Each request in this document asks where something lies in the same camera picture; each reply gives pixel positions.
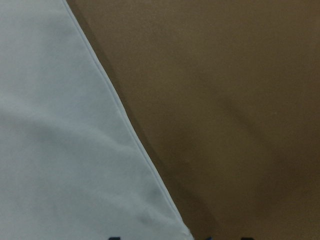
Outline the light blue t-shirt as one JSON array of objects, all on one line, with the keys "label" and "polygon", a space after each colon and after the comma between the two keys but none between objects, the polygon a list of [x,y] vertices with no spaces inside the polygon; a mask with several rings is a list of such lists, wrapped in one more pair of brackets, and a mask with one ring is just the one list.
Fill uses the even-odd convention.
[{"label": "light blue t-shirt", "polygon": [[0,3],[0,237],[193,238],[64,0]]}]

